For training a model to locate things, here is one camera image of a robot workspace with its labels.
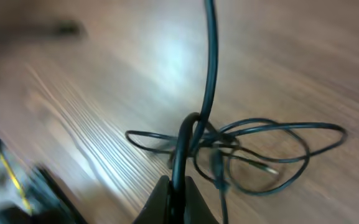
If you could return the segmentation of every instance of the thin black wire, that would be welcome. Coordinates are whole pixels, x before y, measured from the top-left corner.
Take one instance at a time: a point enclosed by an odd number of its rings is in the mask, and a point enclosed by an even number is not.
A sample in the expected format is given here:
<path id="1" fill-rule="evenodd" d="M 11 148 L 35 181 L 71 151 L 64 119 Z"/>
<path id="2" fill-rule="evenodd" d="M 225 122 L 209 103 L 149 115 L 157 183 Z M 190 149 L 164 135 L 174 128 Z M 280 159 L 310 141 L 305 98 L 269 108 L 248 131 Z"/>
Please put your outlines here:
<path id="1" fill-rule="evenodd" d="M 200 112 L 200 117 L 198 119 L 198 123 L 195 129 L 195 132 L 193 134 L 193 137 L 189 139 L 191 141 L 189 152 L 187 154 L 188 157 L 191 157 L 193 159 L 193 165 L 196 169 L 196 171 L 205 179 L 215 184 L 215 180 L 211 177 L 209 177 L 207 174 L 201 171 L 197 164 L 197 157 L 200 148 L 229 148 L 231 149 L 230 153 L 222 152 L 223 156 L 227 158 L 226 162 L 226 169 L 228 171 L 228 177 L 230 179 L 230 182 L 240 191 L 242 191 L 245 194 L 248 195 L 255 195 L 255 196 L 263 196 L 263 195 L 269 195 L 276 193 L 280 190 L 283 190 L 284 188 L 288 187 L 293 181 L 295 181 L 306 169 L 309 160 L 312 156 L 319 155 L 323 152 L 326 152 L 330 149 L 333 149 L 341 144 L 343 144 L 347 138 L 347 132 L 344 128 L 342 128 L 339 125 L 336 124 L 329 124 L 329 123 L 278 123 L 276 121 L 273 121 L 271 119 L 266 118 L 250 118 L 250 119 L 244 119 L 241 121 L 236 121 L 234 123 L 231 123 L 229 125 L 226 125 L 220 129 L 215 129 L 208 121 L 208 118 L 211 113 L 211 108 L 213 104 L 213 98 L 215 93 L 215 85 L 217 82 L 217 70 L 218 70 L 218 30 L 217 30 L 217 20 L 216 20 L 216 13 L 215 13 L 215 6 L 213 0 L 205 0 L 205 10 L 207 15 L 207 31 L 208 31 L 208 71 L 207 71 L 207 84 L 205 87 L 205 94 L 204 94 L 204 100 L 202 109 Z M 252 123 L 264 123 L 264 125 L 255 126 L 252 128 L 244 128 L 239 129 L 237 131 L 230 131 L 234 128 L 246 125 L 246 124 L 252 124 Z M 309 149 L 308 144 L 304 139 L 302 139 L 298 134 L 296 134 L 293 129 L 305 129 L 305 128 L 315 128 L 315 129 L 330 129 L 334 131 L 338 131 L 342 134 L 341 138 L 322 149 L 319 149 L 317 151 L 311 152 Z M 299 157 L 293 157 L 289 159 L 277 159 L 272 158 L 268 156 L 263 156 L 258 154 L 257 152 L 254 152 L 250 149 L 247 149 L 243 146 L 240 146 L 239 140 L 237 140 L 237 137 L 243 136 L 246 134 L 252 134 L 252 133 L 260 133 L 263 131 L 272 131 L 272 130 L 283 130 L 288 135 L 290 135 L 292 138 L 294 138 L 303 148 L 305 151 L 305 154 L 303 156 Z M 165 134 L 157 134 L 157 133 L 150 133 L 145 131 L 126 131 L 125 136 L 126 139 L 133 144 L 134 146 L 143 149 L 145 151 L 158 153 L 158 154 L 172 154 L 173 151 L 166 151 L 166 150 L 160 150 L 160 149 L 154 149 L 151 147 L 146 147 L 138 144 L 134 140 L 131 139 L 131 136 L 144 136 L 144 137 L 150 137 L 150 138 L 156 138 L 166 141 L 176 141 L 177 137 L 175 136 L 169 136 Z M 232 176 L 230 164 L 233 159 L 237 159 L 242 162 L 247 162 L 249 164 L 256 164 L 260 166 L 266 166 L 266 164 L 255 161 L 252 159 L 247 159 L 240 156 L 235 156 L 234 153 L 237 151 L 243 151 L 245 153 L 251 154 L 252 156 L 257 157 L 258 159 L 266 162 L 275 162 L 275 163 L 293 163 L 293 162 L 300 162 L 303 161 L 303 164 L 301 168 L 288 180 L 286 180 L 283 184 L 264 191 L 253 191 L 246 189 L 242 187 Z M 227 208 L 226 208 L 226 200 L 224 196 L 224 192 L 222 189 L 220 189 L 220 198 L 221 198 L 221 204 L 222 204 L 222 212 L 223 212 L 223 222 L 227 223 Z"/>

